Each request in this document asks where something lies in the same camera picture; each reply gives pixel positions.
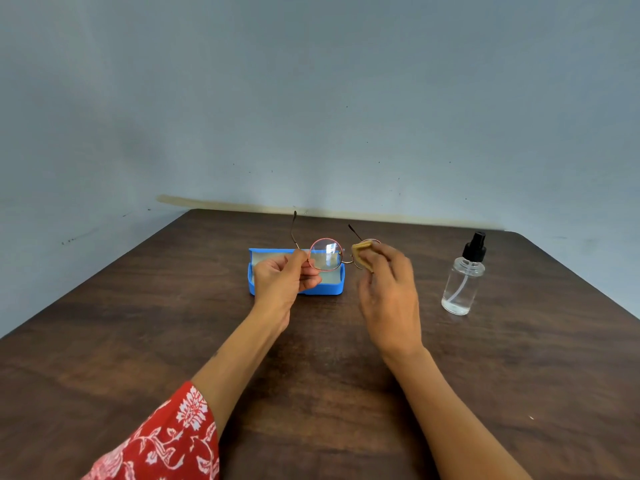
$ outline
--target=red patterned clothing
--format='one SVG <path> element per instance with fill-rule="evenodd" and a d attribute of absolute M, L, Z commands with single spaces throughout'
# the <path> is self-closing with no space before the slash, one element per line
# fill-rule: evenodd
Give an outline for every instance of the red patterned clothing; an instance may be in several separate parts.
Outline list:
<path fill-rule="evenodd" d="M 83 480 L 217 479 L 218 436 L 200 391 L 185 383 Z"/>

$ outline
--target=eyeglass frame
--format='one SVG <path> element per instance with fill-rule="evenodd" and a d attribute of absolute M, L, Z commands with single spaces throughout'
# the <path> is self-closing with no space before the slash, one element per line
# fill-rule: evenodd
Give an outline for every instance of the eyeglass frame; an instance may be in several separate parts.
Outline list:
<path fill-rule="evenodd" d="M 293 240 L 293 243 L 296 245 L 296 247 L 297 247 L 299 250 L 301 250 L 301 251 L 302 251 L 302 249 L 301 249 L 301 248 L 300 248 L 300 246 L 298 245 L 298 242 L 296 241 L 296 238 L 293 236 L 293 224 L 295 224 L 295 223 L 296 223 L 296 217 L 298 217 L 298 211 L 297 211 L 297 210 L 294 210 L 294 211 L 293 211 L 293 220 L 291 221 L 291 230 L 289 231 L 289 234 L 291 235 L 291 239 Z M 377 240 L 377 239 L 363 239 L 363 238 L 361 238 L 361 237 L 358 235 L 358 233 L 356 232 L 356 229 L 354 229 L 354 228 L 351 226 L 351 224 L 347 224 L 347 225 L 349 226 L 349 229 L 351 229 L 351 231 L 352 231 L 354 234 L 356 234 L 356 237 L 360 240 L 360 242 L 365 242 L 365 241 L 373 241 L 373 242 L 378 242 L 378 243 L 380 242 L 380 241 L 379 241 L 379 240 Z M 358 265 L 356 264 L 356 261 L 355 261 L 355 259 L 354 259 L 354 257 L 353 257 L 353 254 L 351 255 L 351 261 L 343 261 L 343 260 L 342 260 L 342 258 L 343 258 L 343 256 L 344 256 L 344 249 L 343 249 L 343 247 L 340 245 L 340 242 L 336 241 L 336 240 L 335 240 L 334 238 L 332 238 L 332 237 L 321 237 L 320 239 L 315 240 L 313 244 L 311 244 L 311 247 L 309 247 L 309 251 L 308 251 L 308 253 L 307 253 L 307 261 L 309 261 L 309 264 L 311 264 L 311 261 L 310 261 L 310 259 L 311 259 L 311 250 L 314 248 L 314 246 L 315 246 L 318 242 L 323 241 L 323 240 L 333 241 L 333 242 L 335 242 L 335 243 L 338 245 L 338 247 L 340 248 L 340 251 L 338 251 L 338 255 L 340 256 L 340 263 L 338 263 L 338 266 L 336 266 L 336 267 L 332 267 L 331 269 L 320 269 L 320 268 L 317 268 L 317 267 L 316 267 L 316 266 L 314 266 L 314 265 L 311 265 L 311 266 L 313 266 L 313 268 L 314 268 L 314 269 L 317 269 L 318 271 L 335 271 L 336 269 L 340 268 L 340 265 L 342 265 L 342 264 L 354 264 L 358 269 L 363 269 L 363 268 L 361 268 L 360 266 L 358 266 Z"/>

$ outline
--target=dark brown table surface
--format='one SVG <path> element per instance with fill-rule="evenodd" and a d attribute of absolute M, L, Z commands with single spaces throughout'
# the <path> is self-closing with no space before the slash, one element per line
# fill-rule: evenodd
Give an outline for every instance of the dark brown table surface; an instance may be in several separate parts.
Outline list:
<path fill-rule="evenodd" d="M 243 320 L 247 249 L 290 247 L 290 223 L 192 210 L 1 339 L 0 478 L 79 477 L 121 443 Z M 352 224 L 412 259 L 425 345 L 533 478 L 640 478 L 640 321 L 509 232 L 487 233 L 476 303 L 454 317 L 440 298 L 469 229 Z M 347 221 L 296 228 L 353 243 Z M 436 477 L 357 273 L 296 301 L 222 437 L 224 479 Z"/>

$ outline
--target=eyeglass temple arm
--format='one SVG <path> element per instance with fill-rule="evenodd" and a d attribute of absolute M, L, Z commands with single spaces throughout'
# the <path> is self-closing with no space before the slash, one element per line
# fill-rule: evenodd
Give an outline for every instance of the eyeglass temple arm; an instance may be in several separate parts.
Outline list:
<path fill-rule="evenodd" d="M 358 233 L 356 232 L 356 229 L 351 227 L 351 224 L 349 224 L 349 229 L 351 229 L 353 231 L 353 233 L 356 234 L 356 236 L 358 236 L 358 239 L 362 241 L 362 238 L 358 235 Z"/>
<path fill-rule="evenodd" d="M 290 232 L 290 234 L 291 234 L 291 238 L 293 239 L 293 243 L 296 245 L 296 247 L 298 249 L 300 249 L 300 246 L 298 245 L 298 242 L 296 241 L 296 238 L 293 237 L 293 224 L 295 224 L 295 222 L 296 222 L 296 217 L 298 217 L 298 211 L 294 210 L 293 211 L 293 220 L 291 222 L 291 232 Z"/>

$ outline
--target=forearm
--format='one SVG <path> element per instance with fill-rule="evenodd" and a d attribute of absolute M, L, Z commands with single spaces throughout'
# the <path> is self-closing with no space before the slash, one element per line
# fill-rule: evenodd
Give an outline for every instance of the forearm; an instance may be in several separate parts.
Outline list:
<path fill-rule="evenodd" d="M 277 319 L 255 308 L 193 377 L 216 421 L 218 437 L 244 388 L 281 332 Z"/>
<path fill-rule="evenodd" d="M 456 395 L 426 349 L 387 364 L 411 404 L 443 480 L 530 480 Z"/>

